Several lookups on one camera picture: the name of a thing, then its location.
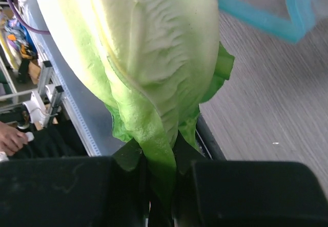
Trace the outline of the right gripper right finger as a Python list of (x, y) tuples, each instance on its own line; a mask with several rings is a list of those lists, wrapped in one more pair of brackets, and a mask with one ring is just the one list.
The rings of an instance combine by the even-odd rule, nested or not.
[(327, 226), (327, 198), (304, 164), (211, 160), (181, 135), (173, 151), (178, 226)]

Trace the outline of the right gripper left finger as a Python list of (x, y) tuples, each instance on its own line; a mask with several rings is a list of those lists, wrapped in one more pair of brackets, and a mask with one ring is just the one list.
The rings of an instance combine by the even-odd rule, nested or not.
[(145, 161), (130, 141), (111, 156), (1, 156), (1, 226), (144, 226)]

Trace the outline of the green lettuce toy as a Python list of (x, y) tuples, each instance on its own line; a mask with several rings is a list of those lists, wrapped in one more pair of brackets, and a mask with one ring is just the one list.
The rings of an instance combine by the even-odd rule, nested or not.
[(171, 207), (178, 134), (192, 146), (200, 113), (230, 78), (218, 0), (37, 0), (78, 79), (113, 116), (113, 135), (135, 139), (151, 187)]

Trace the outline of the clear zip top bag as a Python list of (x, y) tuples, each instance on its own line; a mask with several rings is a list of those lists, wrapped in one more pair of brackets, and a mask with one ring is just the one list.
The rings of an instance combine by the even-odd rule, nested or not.
[(219, 9), (291, 43), (327, 18), (327, 0), (219, 0)]

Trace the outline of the person hand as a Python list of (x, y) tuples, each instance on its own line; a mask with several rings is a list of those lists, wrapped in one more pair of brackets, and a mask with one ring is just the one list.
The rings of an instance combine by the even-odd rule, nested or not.
[(7, 156), (12, 156), (24, 145), (28, 144), (28, 137), (25, 133), (16, 128), (1, 122), (1, 152)]

